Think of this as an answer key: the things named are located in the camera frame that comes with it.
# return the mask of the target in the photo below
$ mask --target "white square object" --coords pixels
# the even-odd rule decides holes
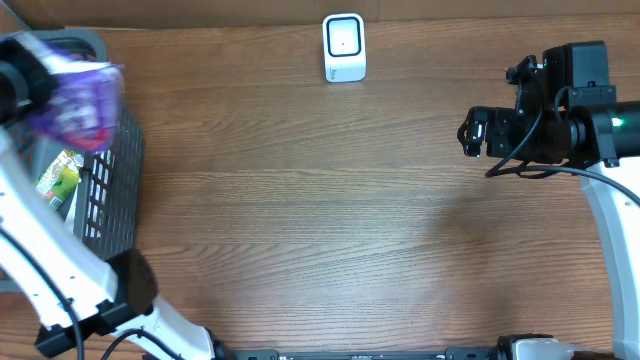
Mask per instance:
[[[325,75],[329,82],[358,81],[367,72],[364,21],[358,14],[327,16],[322,23]]]

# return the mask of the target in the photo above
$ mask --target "wood grain surface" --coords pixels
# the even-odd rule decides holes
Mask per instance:
[[[640,98],[638,32],[636,15],[369,24],[366,79],[333,85],[319,25],[104,32],[146,139],[139,248],[236,349],[609,348],[578,179],[487,180],[496,160],[455,134],[472,106],[513,106],[504,67],[567,42],[607,41],[619,98]],[[27,301],[0,305],[0,354],[38,358]]]

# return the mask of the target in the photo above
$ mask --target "green indicator light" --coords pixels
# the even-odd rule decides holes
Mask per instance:
[[[620,118],[611,118],[611,124],[615,127],[624,125],[624,120]]]

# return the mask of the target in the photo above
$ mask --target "plastic crate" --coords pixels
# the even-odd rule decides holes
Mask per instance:
[[[82,58],[107,61],[106,46],[92,31],[73,29],[35,31],[34,34]],[[8,132],[32,181],[67,148],[53,140],[36,137],[24,124],[18,123]],[[126,105],[109,150],[84,154],[73,233],[101,259],[135,245],[143,158],[142,132]],[[70,203],[68,199],[60,208],[62,218],[69,211]],[[0,292],[15,291],[20,288],[0,269]]]

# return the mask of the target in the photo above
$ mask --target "wooden table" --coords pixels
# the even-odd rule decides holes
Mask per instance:
[[[337,85],[319,25],[103,32],[146,139],[138,246],[164,296],[232,348],[518,332],[609,348],[578,179],[487,180],[496,160],[455,135],[470,107],[513,106],[504,67],[567,42],[607,41],[619,98],[640,98],[639,32],[636,15],[371,23],[366,79]],[[29,303],[0,305],[0,355],[37,358]]]

